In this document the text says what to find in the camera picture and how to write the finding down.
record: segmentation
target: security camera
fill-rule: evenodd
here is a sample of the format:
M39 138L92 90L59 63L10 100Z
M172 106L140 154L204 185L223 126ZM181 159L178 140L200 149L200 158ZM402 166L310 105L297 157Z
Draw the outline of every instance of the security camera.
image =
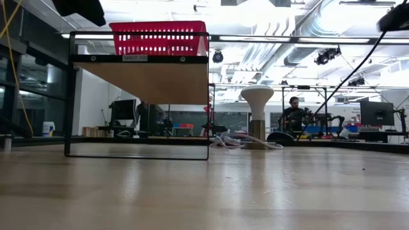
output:
M213 62L214 63L221 63L222 61L223 61L222 51L216 50L215 54L213 55Z

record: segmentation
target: white container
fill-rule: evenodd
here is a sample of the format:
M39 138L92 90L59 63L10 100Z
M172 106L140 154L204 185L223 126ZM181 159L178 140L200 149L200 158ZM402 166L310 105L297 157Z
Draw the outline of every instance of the white container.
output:
M52 121L44 121L43 122L43 137L52 137L52 134L56 126Z

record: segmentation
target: shelf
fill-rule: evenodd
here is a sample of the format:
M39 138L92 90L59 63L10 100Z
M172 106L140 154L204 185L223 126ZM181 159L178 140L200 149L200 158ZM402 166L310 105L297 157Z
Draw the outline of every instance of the shelf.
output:
M71 60L149 104L208 103L206 56L71 55Z

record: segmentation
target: ceiling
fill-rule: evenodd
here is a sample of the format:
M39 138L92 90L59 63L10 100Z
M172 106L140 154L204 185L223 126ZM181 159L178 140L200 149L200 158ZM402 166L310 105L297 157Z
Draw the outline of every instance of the ceiling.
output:
M100 0L105 11L107 25L96 27L79 15L61 18L51 0L23 1L23 6L61 33L73 30L110 31L112 22L145 22L202 20L213 35L299 35L299 36L356 36L380 35L376 22L387 13L390 6L345 6L340 0L324 0L307 20L300 21L317 3L317 0L293 2L291 8L277 8L268 0L248 0L238 6L222 6L221 0ZM393 32L387 36L409 38L408 32ZM89 53L112 54L114 43L86 41ZM341 45L342 56L326 65L316 65L314 59L328 46L301 47L296 52L296 64L287 65L286 57L297 50L294 45L211 43L210 55L221 50L222 63L211 63L210 80L225 84L289 84L338 85L355 68L371 49L366 45ZM399 72L406 71L400 62L409 59L409 46L379 46L353 78L364 77L370 86L409 86L409 80L391 80L391 66L398 65ZM240 90L218 88L220 101L237 100ZM354 95L365 94L354 90ZM312 102L322 98L315 93L306 96ZM288 96L300 96L297 91ZM279 101L279 96L272 100Z

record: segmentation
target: wooden floor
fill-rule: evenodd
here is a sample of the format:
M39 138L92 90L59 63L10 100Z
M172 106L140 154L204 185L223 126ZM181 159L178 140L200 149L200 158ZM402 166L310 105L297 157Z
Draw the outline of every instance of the wooden floor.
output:
M136 145L72 146L108 152ZM389 230L409 229L408 217L405 155L211 149L208 162L166 161L66 158L62 146L0 155L5 230Z

